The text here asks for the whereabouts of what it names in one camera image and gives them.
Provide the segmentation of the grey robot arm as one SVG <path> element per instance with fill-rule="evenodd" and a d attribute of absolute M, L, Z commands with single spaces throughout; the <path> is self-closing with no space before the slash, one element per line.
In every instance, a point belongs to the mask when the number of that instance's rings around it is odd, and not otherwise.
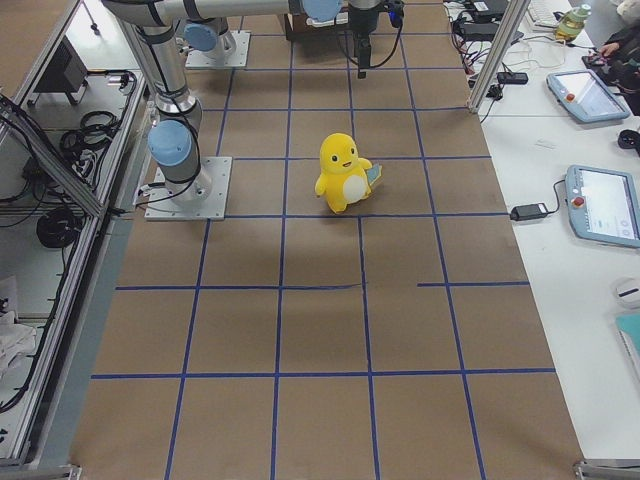
<path fill-rule="evenodd" d="M 174 23 L 233 16 L 306 14 L 316 21 L 336 18 L 341 1 L 105 1 L 103 6 L 131 31 L 128 39 L 165 117 L 201 111 L 191 94 L 178 52 Z"/>

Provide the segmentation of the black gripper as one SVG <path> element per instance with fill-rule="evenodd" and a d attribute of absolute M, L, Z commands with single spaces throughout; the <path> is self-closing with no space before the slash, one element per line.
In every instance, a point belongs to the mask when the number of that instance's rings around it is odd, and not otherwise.
<path fill-rule="evenodd" d="M 356 34 L 355 55 L 358 63 L 358 79 L 364 79 L 365 70 L 371 67 L 371 41 L 368 35 L 377 28 L 381 8 L 381 0 L 348 0 L 349 28 Z"/>

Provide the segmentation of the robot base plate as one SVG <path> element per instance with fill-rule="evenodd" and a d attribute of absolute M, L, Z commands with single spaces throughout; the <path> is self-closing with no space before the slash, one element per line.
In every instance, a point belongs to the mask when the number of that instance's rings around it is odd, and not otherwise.
<path fill-rule="evenodd" d="M 227 30 L 219 35 L 214 30 L 206 30 L 191 25 L 184 34 L 189 46 L 186 68 L 190 70 L 221 70 L 244 68 L 248 60 L 251 32 Z"/>
<path fill-rule="evenodd" d="M 166 188 L 164 174 L 157 167 L 154 181 L 163 185 L 151 190 L 144 218 L 148 221 L 223 220 L 231 171 L 231 157 L 203 157 L 199 176 L 182 191 L 182 187 L 172 183 Z"/>

